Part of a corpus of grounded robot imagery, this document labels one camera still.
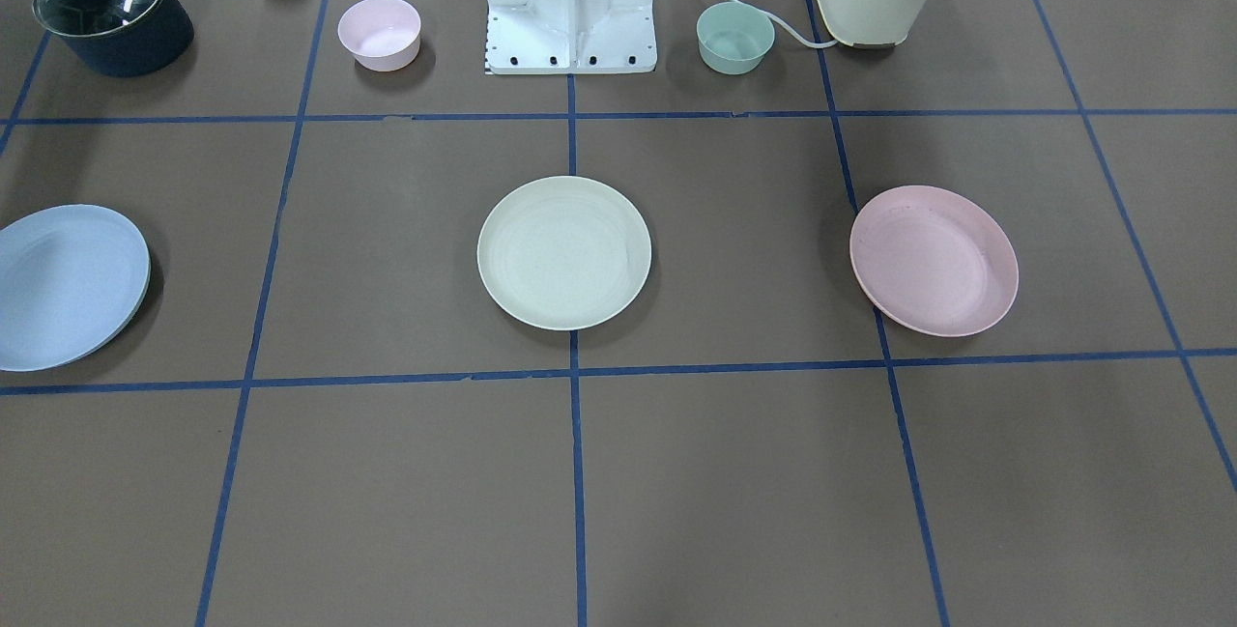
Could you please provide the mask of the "pink plate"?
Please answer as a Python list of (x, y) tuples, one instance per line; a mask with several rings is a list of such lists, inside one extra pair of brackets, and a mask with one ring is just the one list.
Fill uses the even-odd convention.
[(849, 231), (849, 262), (884, 317), (935, 338), (990, 330), (1021, 288), (1003, 228), (967, 197), (935, 186), (872, 197)]

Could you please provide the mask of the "light blue plate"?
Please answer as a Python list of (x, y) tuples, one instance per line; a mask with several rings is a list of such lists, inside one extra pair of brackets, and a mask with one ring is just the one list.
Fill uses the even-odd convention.
[(1, 369), (74, 362), (115, 338), (148, 288), (148, 245), (105, 207), (36, 211), (1, 232)]

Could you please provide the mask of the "cream white plate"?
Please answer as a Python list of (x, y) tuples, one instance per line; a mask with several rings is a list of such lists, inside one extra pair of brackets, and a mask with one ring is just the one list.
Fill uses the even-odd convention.
[(477, 232), (477, 275), (491, 301), (543, 330), (614, 319), (644, 289), (652, 257), (638, 209), (614, 187), (579, 176), (508, 190)]

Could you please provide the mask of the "green bowl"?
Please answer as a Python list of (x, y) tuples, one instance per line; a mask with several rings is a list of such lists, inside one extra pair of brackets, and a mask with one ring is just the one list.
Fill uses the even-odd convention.
[(776, 28), (760, 7), (716, 2), (698, 16), (695, 37), (700, 59), (708, 68), (721, 75), (745, 75), (772, 49)]

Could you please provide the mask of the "pink bowl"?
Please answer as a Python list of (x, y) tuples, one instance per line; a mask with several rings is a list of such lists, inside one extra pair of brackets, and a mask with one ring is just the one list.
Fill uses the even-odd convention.
[(341, 15), (336, 38), (367, 70), (401, 70), (421, 53), (421, 14), (404, 0), (362, 0)]

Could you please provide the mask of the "dark blue pot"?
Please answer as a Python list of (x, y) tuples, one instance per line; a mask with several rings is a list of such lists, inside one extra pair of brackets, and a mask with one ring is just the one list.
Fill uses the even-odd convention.
[(181, 59), (195, 38), (195, 28), (181, 0), (160, 0), (153, 11), (115, 33), (75, 38), (53, 36), (66, 43), (80, 63), (101, 75), (137, 77)]

